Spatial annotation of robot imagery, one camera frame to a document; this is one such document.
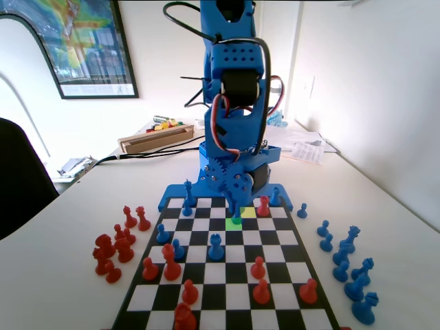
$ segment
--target blue chess piece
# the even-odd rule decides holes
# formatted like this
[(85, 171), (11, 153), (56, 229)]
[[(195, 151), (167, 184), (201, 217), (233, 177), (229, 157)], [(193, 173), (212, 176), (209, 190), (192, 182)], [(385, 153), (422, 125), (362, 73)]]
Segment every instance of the blue chess piece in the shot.
[(307, 208), (307, 204), (306, 203), (302, 203), (301, 204), (301, 209), (298, 210), (298, 212), (296, 213), (298, 218), (301, 218), (301, 219), (305, 219), (306, 218), (306, 216), (307, 216), (307, 212), (305, 212), (306, 208)]
[(362, 267), (360, 269), (353, 269), (351, 271), (351, 278), (353, 280), (357, 279), (360, 274), (364, 275), (364, 285), (368, 285), (371, 282), (369, 276), (369, 270), (373, 269), (374, 262), (373, 258), (367, 258), (362, 261)]
[(329, 230), (327, 229), (328, 226), (329, 226), (329, 222), (327, 220), (324, 220), (322, 222), (322, 226), (318, 227), (318, 229), (316, 230), (318, 235), (321, 237), (326, 237), (326, 235), (329, 233)]
[(361, 301), (364, 297), (364, 275), (359, 277), (352, 283), (345, 283), (344, 292), (352, 301)]
[(354, 302), (351, 306), (353, 315), (365, 325), (371, 325), (375, 321), (374, 313), (371, 307), (377, 306), (379, 303), (379, 297), (375, 292), (369, 292), (365, 295), (365, 301)]
[(210, 238), (211, 247), (208, 251), (208, 256), (212, 260), (220, 260), (225, 255), (225, 250), (220, 246), (221, 237), (220, 234), (212, 234)]
[(349, 249), (350, 249), (350, 244), (344, 244), (342, 247), (339, 248), (339, 251), (337, 251), (334, 255), (333, 255), (333, 261), (336, 265), (340, 265), (341, 261), (346, 261), (347, 263), (350, 263), (349, 261)]
[(272, 196), (269, 200), (270, 206), (280, 206), (281, 205), (281, 198), (280, 198), (280, 190), (278, 187), (274, 187), (274, 190), (272, 191)]
[(178, 261), (184, 258), (185, 249), (180, 246), (180, 242), (178, 239), (173, 239), (173, 247), (174, 247), (174, 260)]
[(159, 244), (165, 244), (170, 239), (170, 233), (165, 231), (165, 226), (163, 223), (159, 224), (157, 227), (159, 234), (157, 234), (157, 242)]
[(333, 235), (332, 234), (327, 234), (325, 239), (323, 239), (321, 242), (319, 242), (320, 248), (323, 249), (325, 252), (332, 251), (333, 246), (330, 243), (332, 239), (333, 239)]
[(350, 264), (346, 261), (341, 261), (341, 264), (333, 269), (333, 276), (340, 282), (345, 282), (349, 279), (349, 275), (347, 274), (347, 269)]

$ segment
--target desk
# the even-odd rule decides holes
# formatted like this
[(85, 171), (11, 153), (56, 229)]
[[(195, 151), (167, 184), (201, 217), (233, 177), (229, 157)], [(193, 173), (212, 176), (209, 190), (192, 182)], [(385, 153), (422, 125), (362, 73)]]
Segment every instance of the desk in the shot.
[[(170, 157), (104, 163), (85, 175), (20, 230), (0, 241), (0, 327), (5, 330), (98, 330), (110, 328), (152, 230), (133, 230), (135, 258), (121, 265), (109, 285), (95, 274), (91, 255), (97, 236), (114, 235), (124, 205), (144, 206), (157, 221), (168, 184), (195, 182), (197, 151)], [(438, 329), (440, 236), (335, 153), (322, 166), (282, 158), (271, 164), (271, 182), (282, 183), (295, 211), (306, 202), (309, 216), (294, 219), (338, 322), (357, 329)], [(330, 221), (334, 245), (350, 225), (362, 230), (351, 267), (373, 257), (371, 284), (379, 305), (376, 323), (360, 324), (343, 284), (331, 275), (331, 254), (319, 248), (316, 228)]]

